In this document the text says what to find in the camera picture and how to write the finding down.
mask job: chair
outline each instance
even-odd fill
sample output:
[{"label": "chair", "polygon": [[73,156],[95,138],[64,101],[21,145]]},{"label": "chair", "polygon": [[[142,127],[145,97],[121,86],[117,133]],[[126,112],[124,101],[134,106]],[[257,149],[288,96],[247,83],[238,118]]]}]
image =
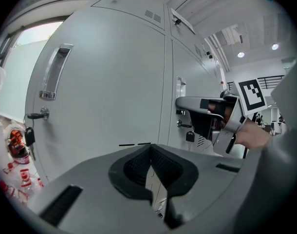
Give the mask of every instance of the chair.
[{"label": "chair", "polygon": [[285,123],[281,123],[280,128],[281,128],[282,135],[287,132],[287,125]]},{"label": "chair", "polygon": [[271,125],[265,125],[264,130],[265,130],[267,133],[270,133],[270,132],[271,132]]},{"label": "chair", "polygon": [[270,135],[273,136],[273,135],[274,135],[273,133],[274,133],[274,122],[272,121],[272,122],[271,122],[271,131],[270,131]]},{"label": "chair", "polygon": [[279,135],[281,134],[281,128],[278,122],[273,122],[274,124],[274,132],[273,135]]}]

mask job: door handle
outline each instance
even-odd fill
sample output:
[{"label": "door handle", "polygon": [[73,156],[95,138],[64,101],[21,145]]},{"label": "door handle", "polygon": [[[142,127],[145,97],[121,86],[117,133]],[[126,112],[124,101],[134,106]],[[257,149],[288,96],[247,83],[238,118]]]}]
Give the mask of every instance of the door handle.
[{"label": "door handle", "polygon": [[45,76],[42,82],[42,90],[39,92],[40,98],[56,99],[57,86],[65,65],[65,62],[73,48],[72,44],[62,44],[56,48],[48,62]]}]

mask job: ceiling light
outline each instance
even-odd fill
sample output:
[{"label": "ceiling light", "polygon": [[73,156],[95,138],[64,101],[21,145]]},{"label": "ceiling light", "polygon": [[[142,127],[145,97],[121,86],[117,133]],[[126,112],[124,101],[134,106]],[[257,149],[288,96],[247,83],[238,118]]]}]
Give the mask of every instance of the ceiling light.
[{"label": "ceiling light", "polygon": [[245,55],[244,52],[239,52],[239,53],[237,54],[237,56],[238,56],[239,58],[242,58],[244,55]]},{"label": "ceiling light", "polygon": [[273,49],[273,50],[277,50],[277,49],[278,49],[278,44],[274,43],[274,44],[272,45],[272,49]]}]

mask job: window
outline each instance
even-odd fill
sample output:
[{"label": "window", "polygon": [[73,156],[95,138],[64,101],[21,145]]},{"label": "window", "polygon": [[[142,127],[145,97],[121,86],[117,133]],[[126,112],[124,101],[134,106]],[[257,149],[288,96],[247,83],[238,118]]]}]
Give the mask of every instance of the window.
[{"label": "window", "polygon": [[2,44],[2,47],[1,47],[1,52],[0,54],[4,53],[6,51],[6,49],[8,48],[8,45],[10,43],[10,37],[8,37]]},{"label": "window", "polygon": [[48,40],[62,23],[62,21],[52,22],[26,29],[22,32],[14,47],[32,42]]}]

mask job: person's arm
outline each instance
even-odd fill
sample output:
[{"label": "person's arm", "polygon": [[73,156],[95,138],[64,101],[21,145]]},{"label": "person's arm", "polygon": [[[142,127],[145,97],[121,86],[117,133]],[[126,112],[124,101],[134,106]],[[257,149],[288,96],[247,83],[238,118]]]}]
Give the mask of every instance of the person's arm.
[{"label": "person's arm", "polygon": [[[209,104],[209,110],[214,111],[215,104]],[[228,122],[232,114],[233,108],[226,107],[224,112],[224,120]],[[237,132],[237,138],[235,144],[241,144],[248,149],[253,149],[260,146],[267,145],[272,139],[266,131],[258,127],[256,123],[247,119],[241,129]]]}]

